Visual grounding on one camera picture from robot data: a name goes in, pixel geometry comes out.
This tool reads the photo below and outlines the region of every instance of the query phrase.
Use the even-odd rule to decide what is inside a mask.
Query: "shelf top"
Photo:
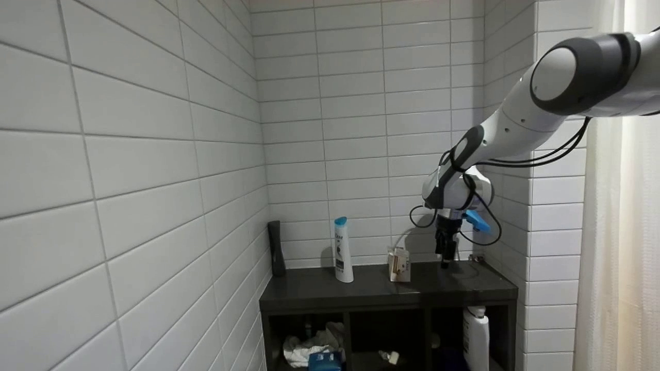
[[[415,309],[454,305],[515,305],[517,290],[483,264],[412,264],[409,285],[391,285],[387,266],[352,269],[355,282],[338,282],[331,269],[289,270],[272,278],[259,308],[264,314]]]

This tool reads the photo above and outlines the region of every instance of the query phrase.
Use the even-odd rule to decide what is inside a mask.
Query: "dark bottle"
[[[286,266],[284,266],[284,257],[283,257],[280,223],[279,220],[268,223],[268,243],[270,243],[272,277],[284,277]]]

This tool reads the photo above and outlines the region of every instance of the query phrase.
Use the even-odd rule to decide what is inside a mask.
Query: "white container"
[[[489,371],[490,368],[490,332],[485,308],[465,308],[463,314],[463,357],[470,371]]]
[[[352,282],[352,262],[351,262],[351,246],[348,246],[348,218],[333,218],[333,277],[339,282]]]

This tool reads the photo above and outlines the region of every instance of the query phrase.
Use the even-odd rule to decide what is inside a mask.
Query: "wall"
[[[0,369],[264,369],[239,0],[0,4]]]
[[[485,11],[485,97],[492,112],[517,77],[557,42],[587,36],[587,2],[503,2]],[[563,144],[570,118],[538,150]],[[582,247],[584,144],[566,160],[527,171],[490,170],[503,242],[487,261],[520,286],[517,369],[574,369],[577,270]]]
[[[339,214],[355,264],[385,262],[439,156],[481,122],[483,2],[255,0],[252,11],[286,264],[328,264]],[[409,247],[435,258],[431,233]]]

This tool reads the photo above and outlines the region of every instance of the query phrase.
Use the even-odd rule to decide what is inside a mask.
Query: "robotic arm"
[[[478,163],[529,153],[566,115],[614,118],[660,113],[660,29],[645,36],[579,38],[548,50],[509,92],[503,105],[449,149],[422,187],[424,209],[439,212],[435,243],[454,261],[463,212],[490,200]]]

